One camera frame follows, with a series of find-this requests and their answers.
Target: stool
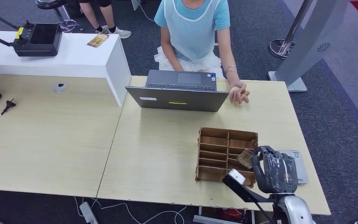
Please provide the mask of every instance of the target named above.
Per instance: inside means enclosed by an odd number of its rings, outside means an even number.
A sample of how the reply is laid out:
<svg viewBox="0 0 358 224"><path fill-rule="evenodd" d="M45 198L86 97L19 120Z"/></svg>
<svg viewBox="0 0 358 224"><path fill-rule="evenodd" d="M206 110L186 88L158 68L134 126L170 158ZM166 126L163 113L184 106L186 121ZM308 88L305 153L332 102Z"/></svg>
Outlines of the stool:
<svg viewBox="0 0 358 224"><path fill-rule="evenodd" d="M75 20L65 20L60 11L58 10L59 7L65 5L65 0L36 0L36 6L40 9L53 9L60 20L58 24L61 27L61 31L64 33L71 32L76 27L79 27L82 31L83 28Z"/></svg>

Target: floor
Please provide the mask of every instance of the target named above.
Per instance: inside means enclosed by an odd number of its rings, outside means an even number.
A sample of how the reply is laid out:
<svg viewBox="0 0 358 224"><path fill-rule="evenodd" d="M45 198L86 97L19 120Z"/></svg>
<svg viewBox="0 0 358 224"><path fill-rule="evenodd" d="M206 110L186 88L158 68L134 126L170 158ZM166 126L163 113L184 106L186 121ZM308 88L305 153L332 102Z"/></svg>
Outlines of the floor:
<svg viewBox="0 0 358 224"><path fill-rule="evenodd" d="M241 78L266 80L267 72L279 67L282 60L272 56L267 45L275 38L285 37L301 2L229 0L232 46ZM149 69L158 67L153 60L159 46L158 27L141 10L134 12L129 1L114 1L112 5L117 25L133 31L132 37L123 40L130 70L133 75L146 75ZM147 0L143 8L153 17L158 5L158 0ZM34 0L0 0L0 15L16 24L25 19L56 21L53 12L39 10ZM103 25L101 15L97 16ZM93 31L85 18L78 21L84 32ZM0 23L0 30L10 27ZM303 75L309 90L290 94L332 213L314 216L317 224L352 224L358 220L358 12L350 4L341 34L340 47ZM118 203L101 202L103 206ZM135 217L145 221L163 210L180 210L183 206L129 202L129 207ZM100 224L135 223L124 207L94 211ZM191 223L197 211L195 207L186 208L182 212L185 222ZM150 223L173 223L173 217L166 213ZM0 221L84 223L73 197L14 192L0 192Z"/></svg>

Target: sneaker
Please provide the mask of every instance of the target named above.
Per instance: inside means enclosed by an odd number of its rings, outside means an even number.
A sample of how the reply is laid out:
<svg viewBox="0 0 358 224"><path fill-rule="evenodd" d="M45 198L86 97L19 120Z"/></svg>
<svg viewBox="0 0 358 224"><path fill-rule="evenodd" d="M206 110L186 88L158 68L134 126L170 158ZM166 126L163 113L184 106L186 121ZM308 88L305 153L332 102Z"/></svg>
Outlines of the sneaker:
<svg viewBox="0 0 358 224"><path fill-rule="evenodd" d="M116 30L114 33L110 32L108 29L108 34L118 34L118 35L120 35L121 39L126 39L131 36L132 32L128 31L128 30L122 30L122 29L119 29L118 27L116 27Z"/></svg>
<svg viewBox="0 0 358 224"><path fill-rule="evenodd" d="M102 32L99 32L98 30L95 31L96 34L107 34L109 31L109 27L108 25L105 26L101 26L102 27Z"/></svg>

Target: laptop lid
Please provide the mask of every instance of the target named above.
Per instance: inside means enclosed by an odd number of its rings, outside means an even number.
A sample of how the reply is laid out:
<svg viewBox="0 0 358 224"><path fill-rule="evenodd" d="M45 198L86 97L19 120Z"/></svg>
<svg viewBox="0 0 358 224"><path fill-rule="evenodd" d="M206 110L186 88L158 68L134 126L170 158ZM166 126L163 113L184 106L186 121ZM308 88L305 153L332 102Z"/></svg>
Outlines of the laptop lid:
<svg viewBox="0 0 358 224"><path fill-rule="evenodd" d="M217 112L228 92L155 89L126 86L127 91L141 107Z"/></svg>

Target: woman's hand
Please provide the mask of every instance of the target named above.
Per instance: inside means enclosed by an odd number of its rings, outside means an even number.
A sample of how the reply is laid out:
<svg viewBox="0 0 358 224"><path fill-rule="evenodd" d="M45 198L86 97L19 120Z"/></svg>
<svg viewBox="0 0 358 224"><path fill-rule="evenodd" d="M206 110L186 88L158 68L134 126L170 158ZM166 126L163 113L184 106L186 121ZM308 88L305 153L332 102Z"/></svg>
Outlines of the woman's hand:
<svg viewBox="0 0 358 224"><path fill-rule="evenodd" d="M232 83L230 83L230 87L231 90L230 91L230 100L233 102L238 102L239 104L242 103L242 101L245 101L245 103L249 103L249 94L250 92L246 91L246 84L241 82L240 80L238 81L233 81Z"/></svg>

